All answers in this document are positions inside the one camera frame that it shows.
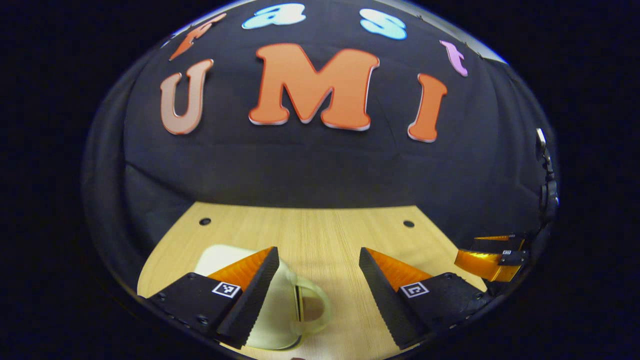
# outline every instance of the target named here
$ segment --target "letter m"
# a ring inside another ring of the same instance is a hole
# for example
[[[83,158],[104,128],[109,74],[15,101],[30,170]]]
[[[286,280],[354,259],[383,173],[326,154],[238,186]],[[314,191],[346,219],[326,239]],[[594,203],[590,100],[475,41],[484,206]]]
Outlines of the letter m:
[[[329,93],[331,104],[321,114],[328,127],[363,131],[369,128],[367,115],[369,78],[380,60],[355,49],[338,52],[319,72],[298,44],[261,47],[256,55],[264,60],[258,106],[249,112],[256,125],[281,125],[289,119],[282,106],[283,88],[291,98],[296,114],[308,123]]]

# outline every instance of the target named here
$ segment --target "mug handle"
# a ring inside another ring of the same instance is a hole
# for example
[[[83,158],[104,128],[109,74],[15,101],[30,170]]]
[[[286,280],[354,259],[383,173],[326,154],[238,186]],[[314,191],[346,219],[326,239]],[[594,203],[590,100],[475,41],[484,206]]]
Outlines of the mug handle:
[[[318,295],[320,300],[322,300],[324,309],[322,315],[319,318],[311,320],[309,322],[294,322],[292,324],[297,335],[315,334],[324,329],[327,324],[329,324],[333,312],[331,302],[329,301],[329,297],[326,295],[326,293],[318,285],[312,283],[304,277],[298,276],[296,285],[301,288],[313,291],[314,293],[316,293],[316,295]]]

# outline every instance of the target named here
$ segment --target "black fabric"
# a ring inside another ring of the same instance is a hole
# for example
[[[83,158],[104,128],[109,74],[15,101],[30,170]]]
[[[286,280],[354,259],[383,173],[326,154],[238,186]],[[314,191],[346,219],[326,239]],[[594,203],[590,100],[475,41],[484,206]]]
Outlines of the black fabric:
[[[305,1],[302,22],[241,28],[256,11],[278,3],[258,0],[226,11],[173,61],[168,58],[188,31],[158,45],[105,100],[86,166],[96,169],[90,181],[107,182],[108,190],[87,190],[87,204],[99,248],[127,274],[128,284],[135,287],[148,253],[193,201],[304,208],[417,205],[458,247],[468,247],[474,236],[537,227],[544,170],[535,158],[535,128],[543,128],[552,150],[555,139],[534,96],[508,65],[482,59],[439,29],[376,1]],[[366,31],[359,15],[365,7],[400,18],[407,38]],[[463,53],[467,78],[454,70],[440,40]],[[285,42],[300,44],[316,70],[344,48],[380,59],[367,98],[370,129],[326,127],[320,114],[330,98],[302,124],[286,92],[288,123],[251,124],[263,67],[255,52]],[[172,135],[160,118],[160,83],[183,74],[175,111],[184,113],[185,71],[207,58],[214,65],[206,75],[200,124],[190,134]],[[448,91],[433,143],[406,133],[420,104],[418,73],[439,79]],[[95,184],[88,181],[90,189]],[[131,233],[124,231],[128,221]]]

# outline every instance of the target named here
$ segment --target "blue letter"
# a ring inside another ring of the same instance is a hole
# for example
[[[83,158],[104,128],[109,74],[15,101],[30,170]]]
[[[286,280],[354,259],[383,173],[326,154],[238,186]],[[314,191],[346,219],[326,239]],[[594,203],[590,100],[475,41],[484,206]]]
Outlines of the blue letter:
[[[255,13],[254,17],[242,24],[243,29],[261,28],[267,25],[291,25],[301,22],[307,17],[302,15],[305,6],[302,4],[280,4],[270,6]]]
[[[362,9],[360,15],[366,19],[361,20],[360,25],[368,32],[396,40],[406,39],[406,32],[403,30],[406,26],[397,17],[373,9]]]

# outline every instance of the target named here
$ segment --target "screw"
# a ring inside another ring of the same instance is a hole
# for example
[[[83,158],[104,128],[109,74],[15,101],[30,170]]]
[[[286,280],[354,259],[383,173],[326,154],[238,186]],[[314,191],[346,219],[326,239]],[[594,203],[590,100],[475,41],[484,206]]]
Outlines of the screw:
[[[198,321],[202,324],[202,325],[207,325],[209,323],[209,319],[207,319],[206,316],[204,315],[198,315],[196,316],[196,319],[198,319]]]

